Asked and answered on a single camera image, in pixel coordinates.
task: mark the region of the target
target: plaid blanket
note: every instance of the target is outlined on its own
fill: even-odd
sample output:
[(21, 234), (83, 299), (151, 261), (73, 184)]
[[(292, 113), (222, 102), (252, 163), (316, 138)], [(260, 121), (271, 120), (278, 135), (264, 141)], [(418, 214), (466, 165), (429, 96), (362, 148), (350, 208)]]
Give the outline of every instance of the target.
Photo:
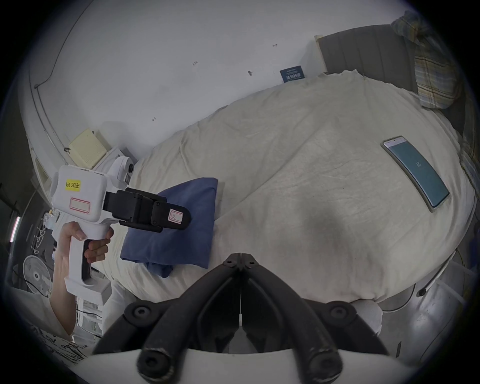
[(416, 44), (415, 79), (422, 106), (447, 108), (465, 90), (465, 126), (460, 164), (480, 199), (480, 115), (473, 93), (462, 81), (448, 49), (422, 17), (406, 11), (392, 23), (392, 28), (398, 35)]

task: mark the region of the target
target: yellow label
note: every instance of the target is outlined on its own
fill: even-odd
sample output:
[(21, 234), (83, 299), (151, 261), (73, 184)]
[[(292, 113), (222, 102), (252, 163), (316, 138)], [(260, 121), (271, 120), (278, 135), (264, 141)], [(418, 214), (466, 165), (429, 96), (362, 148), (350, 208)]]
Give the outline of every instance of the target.
[(80, 180), (67, 179), (65, 184), (66, 191), (80, 192), (80, 186), (82, 182)]

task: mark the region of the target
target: white bedsheet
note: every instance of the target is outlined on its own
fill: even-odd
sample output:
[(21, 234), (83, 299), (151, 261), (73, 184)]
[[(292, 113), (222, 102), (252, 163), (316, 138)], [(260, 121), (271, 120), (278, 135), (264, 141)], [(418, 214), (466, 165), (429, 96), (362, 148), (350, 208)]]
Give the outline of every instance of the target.
[[(405, 136), (451, 196), (430, 213), (381, 148)], [(198, 177), (219, 180), (210, 269), (251, 253), (300, 296), (382, 300), (420, 280), (460, 243), (474, 191), (456, 132), (417, 97), (356, 71), (282, 84), (238, 100), (159, 144), (135, 167), (133, 188), (158, 193)], [(165, 279), (122, 261), (115, 226), (96, 264), (134, 295), (181, 295), (206, 270), (176, 266)]]

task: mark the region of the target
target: black robotic mount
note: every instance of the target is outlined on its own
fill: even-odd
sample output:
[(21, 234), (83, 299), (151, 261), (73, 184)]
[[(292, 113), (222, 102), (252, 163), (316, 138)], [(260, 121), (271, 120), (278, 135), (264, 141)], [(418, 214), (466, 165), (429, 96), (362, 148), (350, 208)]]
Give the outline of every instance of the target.
[[(163, 228), (185, 229), (192, 220), (187, 208), (167, 203), (165, 197), (133, 188), (107, 192), (103, 209), (111, 212), (121, 225), (151, 232), (161, 232)], [(177, 218), (172, 217), (172, 212), (174, 215), (176, 212)]]
[(185, 348), (222, 353), (239, 328), (258, 352), (292, 348), (304, 383), (342, 372), (338, 349), (388, 355), (376, 334), (342, 301), (304, 300), (247, 253), (234, 253), (178, 299), (130, 304), (94, 355), (141, 349), (138, 373), (171, 383)]

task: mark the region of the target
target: phone screen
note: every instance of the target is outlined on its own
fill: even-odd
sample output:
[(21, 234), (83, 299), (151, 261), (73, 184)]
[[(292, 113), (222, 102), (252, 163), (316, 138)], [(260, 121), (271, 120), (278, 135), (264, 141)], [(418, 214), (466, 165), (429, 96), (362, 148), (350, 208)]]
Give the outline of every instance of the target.
[(384, 141), (383, 147), (413, 181), (430, 210), (448, 197), (450, 192), (438, 173), (403, 136)]

